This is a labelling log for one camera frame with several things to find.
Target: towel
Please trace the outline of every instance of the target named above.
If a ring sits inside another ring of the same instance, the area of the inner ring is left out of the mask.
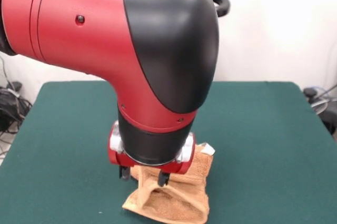
[[[169,224],[204,224],[207,222],[209,199],[206,178],[214,149],[208,144],[196,145],[192,164],[186,174],[171,174],[168,185],[157,183],[160,170],[135,166],[131,176],[138,180],[135,190],[123,205],[124,209]]]

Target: black handle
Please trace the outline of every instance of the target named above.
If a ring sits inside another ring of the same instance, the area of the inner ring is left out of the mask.
[[[213,0],[214,3],[217,3],[216,12],[217,16],[225,16],[230,11],[231,3],[229,0]]]

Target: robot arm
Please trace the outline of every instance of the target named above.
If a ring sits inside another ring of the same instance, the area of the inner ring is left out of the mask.
[[[135,164],[187,171],[193,149],[177,157],[194,146],[190,128],[218,54],[212,0],[2,0],[1,10],[2,52],[111,83],[118,100],[112,163],[122,171]]]

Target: white tag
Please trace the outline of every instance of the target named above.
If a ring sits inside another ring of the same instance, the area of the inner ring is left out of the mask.
[[[200,151],[200,153],[204,153],[204,154],[207,154],[209,156],[213,156],[214,153],[215,153],[215,149],[209,145],[208,143],[203,143],[203,144],[200,144],[201,146],[203,146],[204,148]]]
[[[19,98],[20,97],[20,94],[18,94],[16,91],[13,91],[9,88],[6,89],[8,92],[10,92],[11,94],[13,94],[16,98]]]

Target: green table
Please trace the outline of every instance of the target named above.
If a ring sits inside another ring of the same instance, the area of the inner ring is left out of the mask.
[[[0,167],[1,224],[155,223],[121,208],[105,82],[48,83]],[[337,146],[297,86],[214,83],[193,131],[215,149],[209,223],[336,224]]]

